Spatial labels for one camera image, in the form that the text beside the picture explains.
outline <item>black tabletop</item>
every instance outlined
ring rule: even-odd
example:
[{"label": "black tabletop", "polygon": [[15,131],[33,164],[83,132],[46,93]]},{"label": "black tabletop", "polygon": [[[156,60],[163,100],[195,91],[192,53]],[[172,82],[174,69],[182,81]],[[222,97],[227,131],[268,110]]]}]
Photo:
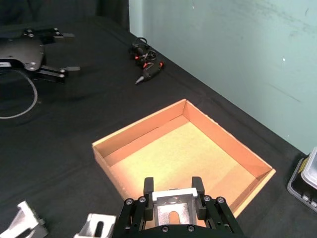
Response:
[{"label": "black tabletop", "polygon": [[[2,35],[23,27],[4,28]],[[163,72],[135,86],[140,69],[127,53],[134,36],[115,23],[95,17],[57,27],[76,40],[47,45],[48,64],[80,65],[82,72],[65,85],[36,81],[39,102],[32,112],[0,120],[0,232],[23,200],[44,218],[50,238],[73,237],[88,213],[118,215],[122,199],[95,162],[91,143],[186,98],[277,171],[237,218],[245,234],[315,237],[317,214],[286,189],[303,157],[299,150],[164,56]],[[32,102],[31,89],[23,87],[19,100]]]}]

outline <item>cable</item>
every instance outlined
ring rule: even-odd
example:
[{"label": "cable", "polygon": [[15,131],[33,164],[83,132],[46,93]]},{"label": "cable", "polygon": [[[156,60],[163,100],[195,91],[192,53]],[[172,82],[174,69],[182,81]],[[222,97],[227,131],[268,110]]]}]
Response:
[{"label": "cable", "polygon": [[13,119],[13,118],[17,118],[17,117],[19,117],[21,115],[24,115],[24,114],[28,113],[29,111],[31,111],[34,108],[34,106],[36,105],[36,102],[38,100],[38,91],[36,90],[36,87],[35,87],[34,83],[32,82],[32,80],[25,73],[23,73],[23,72],[21,72],[19,70],[13,69],[13,71],[16,71],[16,72],[20,73],[30,83],[30,85],[31,85],[31,87],[33,89],[33,92],[34,92],[34,99],[33,99],[32,104],[25,111],[23,111],[21,113],[18,113],[16,115],[13,115],[13,116],[9,116],[9,117],[0,117],[0,119]]}]

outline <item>clear plastic container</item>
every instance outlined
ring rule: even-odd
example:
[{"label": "clear plastic container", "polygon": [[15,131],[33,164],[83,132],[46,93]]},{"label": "clear plastic container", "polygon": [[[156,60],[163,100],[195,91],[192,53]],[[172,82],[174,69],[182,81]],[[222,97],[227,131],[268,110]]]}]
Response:
[{"label": "clear plastic container", "polygon": [[317,190],[317,147],[310,153],[301,176],[306,183]]}]

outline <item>white label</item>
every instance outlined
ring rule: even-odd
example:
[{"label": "white label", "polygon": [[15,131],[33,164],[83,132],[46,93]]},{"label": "white label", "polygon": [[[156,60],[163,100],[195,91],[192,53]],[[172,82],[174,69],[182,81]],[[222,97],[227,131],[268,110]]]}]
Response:
[{"label": "white label", "polygon": [[11,67],[9,62],[0,62],[0,67]]}]

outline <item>wall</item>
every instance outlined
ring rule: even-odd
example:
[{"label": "wall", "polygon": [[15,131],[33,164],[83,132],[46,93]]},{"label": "wall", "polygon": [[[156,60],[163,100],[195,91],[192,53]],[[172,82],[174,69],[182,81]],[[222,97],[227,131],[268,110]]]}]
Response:
[{"label": "wall", "polygon": [[136,2],[132,33],[298,149],[317,146],[317,2]]}]

